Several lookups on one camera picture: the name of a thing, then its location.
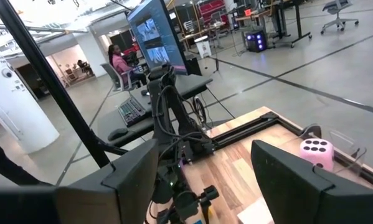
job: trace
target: wheeled chair base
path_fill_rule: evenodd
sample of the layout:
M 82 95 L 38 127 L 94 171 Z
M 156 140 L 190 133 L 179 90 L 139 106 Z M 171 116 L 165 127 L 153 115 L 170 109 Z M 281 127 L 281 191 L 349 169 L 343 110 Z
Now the wheeled chair base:
M 345 23 L 346 22 L 355 22 L 355 25 L 358 25 L 359 23 L 359 20 L 358 19 L 341 19 L 338 14 L 337 14 L 337 19 L 336 20 L 333 20 L 331 22 L 328 22 L 327 24 L 325 24 L 323 27 L 322 27 L 322 31 L 321 31 L 321 34 L 323 34 L 323 32 L 328 28 L 328 27 L 331 27 L 333 25 L 337 25 L 337 27 L 341 27 L 341 31 L 344 31 L 345 29 Z

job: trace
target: mechanical keyboard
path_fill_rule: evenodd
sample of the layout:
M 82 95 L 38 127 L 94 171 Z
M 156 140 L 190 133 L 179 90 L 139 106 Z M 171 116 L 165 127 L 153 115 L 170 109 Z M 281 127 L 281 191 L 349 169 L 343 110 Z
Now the mechanical keyboard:
M 120 112 L 121 118 L 123 118 L 127 128 L 144 120 L 148 116 L 146 110 L 132 96 L 118 107 L 118 112 Z

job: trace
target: gray floor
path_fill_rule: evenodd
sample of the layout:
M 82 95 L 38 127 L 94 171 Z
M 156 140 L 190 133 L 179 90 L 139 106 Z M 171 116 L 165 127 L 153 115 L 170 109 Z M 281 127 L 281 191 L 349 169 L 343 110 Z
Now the gray floor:
M 303 32 L 311 31 L 313 39 L 303 39 L 293 49 L 277 47 L 238 57 L 235 48 L 242 50 L 239 35 L 235 35 L 235 41 L 231 35 L 222 38 L 225 49 L 214 56 L 220 60 L 220 72 L 212 73 L 213 59 L 199 61 L 204 75 L 214 80 L 209 85 L 210 92 L 201 96 L 213 120 L 231 119 L 267 106 L 300 126 L 311 123 L 332 126 L 366 146 L 365 163 L 373 167 L 373 3 L 354 1 L 341 14 L 345 18 L 358 18 L 359 26 L 347 24 L 344 32 L 331 27 L 320 35 L 322 25 L 334 19 L 322 12 L 325 2 L 316 0 L 301 6 Z M 289 33 L 295 35 L 294 10 L 287 11 L 286 18 Z M 97 128 L 96 118 L 115 109 L 122 97 L 110 89 L 110 78 L 104 76 L 68 90 L 92 129 Z M 40 105 L 60 132 L 60 138 L 37 153 L 25 155 L 0 128 L 0 145 L 7 155 L 37 178 L 53 184 L 71 184 L 97 170 L 98 166 L 54 100 L 45 99 Z M 125 148 L 132 149 L 150 137 L 151 133 Z M 11 184 L 0 176 L 0 185 Z

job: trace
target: trash bin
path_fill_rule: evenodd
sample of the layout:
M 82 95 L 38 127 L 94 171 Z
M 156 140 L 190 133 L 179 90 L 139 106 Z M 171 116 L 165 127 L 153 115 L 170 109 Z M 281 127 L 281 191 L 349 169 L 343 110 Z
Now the trash bin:
M 201 58 L 210 57 L 211 56 L 211 48 L 208 36 L 203 36 L 194 40 L 194 43 L 199 50 L 199 54 Z

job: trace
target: pink cube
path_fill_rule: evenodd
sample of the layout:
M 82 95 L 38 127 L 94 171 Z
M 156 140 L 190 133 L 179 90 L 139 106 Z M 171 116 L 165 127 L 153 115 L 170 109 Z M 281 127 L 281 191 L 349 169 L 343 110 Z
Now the pink cube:
M 327 171 L 333 171 L 333 144 L 324 139 L 306 139 L 300 144 L 300 157 Z

